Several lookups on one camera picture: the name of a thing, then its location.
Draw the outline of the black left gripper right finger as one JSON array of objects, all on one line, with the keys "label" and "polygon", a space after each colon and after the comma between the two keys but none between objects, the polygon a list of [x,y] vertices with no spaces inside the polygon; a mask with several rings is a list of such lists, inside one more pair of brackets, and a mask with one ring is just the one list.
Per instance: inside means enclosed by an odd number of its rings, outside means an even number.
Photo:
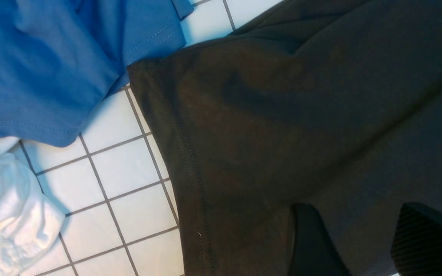
[{"label": "black left gripper right finger", "polygon": [[391,257],[401,276],[442,276],[442,213],[421,203],[404,203]]}]

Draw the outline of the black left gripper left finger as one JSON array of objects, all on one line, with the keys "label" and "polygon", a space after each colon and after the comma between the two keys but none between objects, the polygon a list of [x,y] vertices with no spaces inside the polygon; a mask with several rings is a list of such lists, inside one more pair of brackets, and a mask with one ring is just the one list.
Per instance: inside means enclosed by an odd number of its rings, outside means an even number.
[{"label": "black left gripper left finger", "polygon": [[319,212],[309,204],[292,206],[294,237],[290,276],[349,276]]}]

